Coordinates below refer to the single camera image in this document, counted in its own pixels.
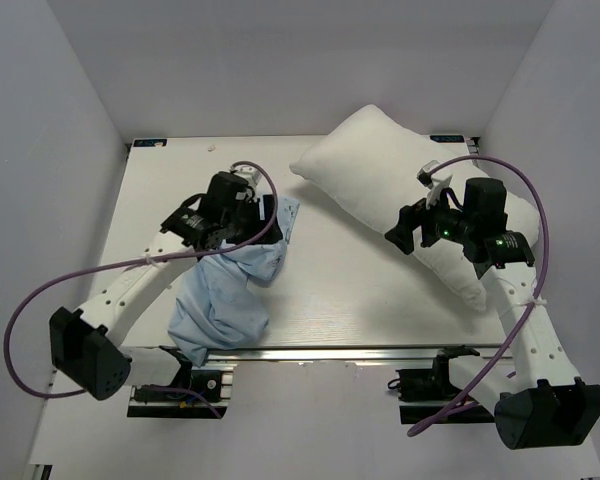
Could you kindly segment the white pillow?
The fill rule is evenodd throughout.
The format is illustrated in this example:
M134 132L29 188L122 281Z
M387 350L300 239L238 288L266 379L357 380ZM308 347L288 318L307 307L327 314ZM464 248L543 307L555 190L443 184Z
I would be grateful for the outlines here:
M344 211L375 232L385 234L398 221L399 210L425 197L428 189L416 178L430 161L443 163L460 156L400 126L374 105L367 105L290 163L295 175L320 188ZM463 161L446 167L451 188L463 199L465 182L488 174ZM507 229L524 234L530 246L539 238L540 217L535 206L507 193ZM441 240L420 246L417 230L415 258L429 268L464 303L478 311L487 307L487 293L461 245Z

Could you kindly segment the light blue pillowcase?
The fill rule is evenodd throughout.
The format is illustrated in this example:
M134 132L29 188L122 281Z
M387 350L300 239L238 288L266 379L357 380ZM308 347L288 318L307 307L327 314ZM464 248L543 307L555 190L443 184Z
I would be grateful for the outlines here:
M280 273L299 207L295 198L278 200L280 240L205 257L183 275L168 335L194 366L211 350L251 346L263 335L270 315L249 285L267 287Z

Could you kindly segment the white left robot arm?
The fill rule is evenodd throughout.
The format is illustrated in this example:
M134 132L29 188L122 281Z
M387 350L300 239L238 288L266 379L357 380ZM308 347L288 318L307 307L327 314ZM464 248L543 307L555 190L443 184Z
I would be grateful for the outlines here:
M122 272L110 285L75 310L52 315L53 366L99 401L125 386L185 396L193 364L183 353L127 347L124 341L155 300L200 260L275 242L277 192L258 192L259 183L270 179L249 161L214 174L206 192L183 201L161 223L141 256L118 263Z

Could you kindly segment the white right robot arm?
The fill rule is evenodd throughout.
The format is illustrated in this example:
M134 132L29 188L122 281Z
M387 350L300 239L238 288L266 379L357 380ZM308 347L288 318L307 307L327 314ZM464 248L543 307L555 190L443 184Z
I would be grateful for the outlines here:
M414 250L415 230L424 247L440 240L460 245L506 338L489 361L471 349L440 353L431 384L451 400L408 434L479 405L511 450L582 444L600 417L600 386L582 380L557 337L537 291L546 271L535 267L526 237L507 227L503 183L471 178L459 201L449 179L424 174L421 181L427 196L400 210L386 239L405 254Z

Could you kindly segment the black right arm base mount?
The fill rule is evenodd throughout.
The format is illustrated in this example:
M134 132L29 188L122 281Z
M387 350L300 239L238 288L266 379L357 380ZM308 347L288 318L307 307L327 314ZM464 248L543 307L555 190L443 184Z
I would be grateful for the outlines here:
M449 361L478 355L477 350L467 346L445 347L428 368L397 370L397 377L387 383L387 389L398 397L401 424L418 423L439 409L435 402L452 400L460 390L449 381Z

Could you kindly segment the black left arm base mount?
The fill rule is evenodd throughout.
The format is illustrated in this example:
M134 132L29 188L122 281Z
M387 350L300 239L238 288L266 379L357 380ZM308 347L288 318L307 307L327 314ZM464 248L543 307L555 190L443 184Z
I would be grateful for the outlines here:
M234 368L232 363L212 362L179 374L166 390L133 387L127 417L220 420L231 398Z

